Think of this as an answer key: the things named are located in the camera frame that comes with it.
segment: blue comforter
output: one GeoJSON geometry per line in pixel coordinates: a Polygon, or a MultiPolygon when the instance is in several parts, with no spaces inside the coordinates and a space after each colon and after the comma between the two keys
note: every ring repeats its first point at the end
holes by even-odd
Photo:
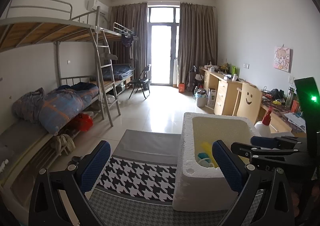
{"type": "Polygon", "coordinates": [[[83,82],[60,86],[48,94],[40,88],[20,97],[12,105],[12,111],[19,118],[41,123],[50,134],[57,135],[65,124],[89,106],[98,92],[97,86],[83,82]]]}
{"type": "MultiPolygon", "coordinates": [[[[113,65],[113,76],[115,80],[122,80],[133,74],[134,68],[128,64],[113,65]]],[[[110,67],[102,68],[102,76],[104,80],[111,80],[110,67]]]]}

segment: blue padding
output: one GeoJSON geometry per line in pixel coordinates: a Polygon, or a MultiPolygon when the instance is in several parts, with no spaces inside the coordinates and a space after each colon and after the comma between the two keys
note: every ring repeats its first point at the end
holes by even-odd
{"type": "Polygon", "coordinates": [[[241,193],[243,188],[242,174],[217,141],[212,145],[212,155],[232,191],[241,193]]]}
{"type": "Polygon", "coordinates": [[[263,138],[253,136],[250,140],[251,144],[258,147],[273,149],[278,146],[278,141],[273,138],[263,138]]]}
{"type": "Polygon", "coordinates": [[[108,162],[110,154],[110,144],[105,142],[81,174],[80,183],[78,185],[83,194],[91,191],[101,171],[108,162]]]}

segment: wooden chair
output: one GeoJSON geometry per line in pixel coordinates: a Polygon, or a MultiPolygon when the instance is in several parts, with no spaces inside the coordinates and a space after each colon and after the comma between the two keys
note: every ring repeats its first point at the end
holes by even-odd
{"type": "Polygon", "coordinates": [[[238,89],[236,104],[233,109],[233,116],[246,117],[255,124],[262,100],[262,92],[248,83],[242,84],[238,89]]]}

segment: air conditioner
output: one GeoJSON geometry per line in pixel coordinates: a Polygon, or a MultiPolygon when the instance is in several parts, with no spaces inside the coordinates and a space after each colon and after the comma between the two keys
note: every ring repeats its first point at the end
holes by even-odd
{"type": "Polygon", "coordinates": [[[98,0],[89,0],[88,1],[88,11],[91,10],[96,10],[97,7],[100,6],[100,12],[103,14],[107,14],[109,11],[109,7],[107,5],[104,5],[102,2],[98,1],[98,0]]]}

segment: styrofoam box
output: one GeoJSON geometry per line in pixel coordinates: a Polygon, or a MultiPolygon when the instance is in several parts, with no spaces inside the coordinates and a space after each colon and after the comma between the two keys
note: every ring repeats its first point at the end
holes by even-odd
{"type": "Polygon", "coordinates": [[[185,113],[173,209],[187,212],[229,209],[238,193],[231,190],[220,168],[203,167],[196,162],[196,157],[204,152],[203,141],[212,145],[222,140],[230,148],[233,142],[250,144],[252,136],[260,134],[247,118],[185,113]]]}

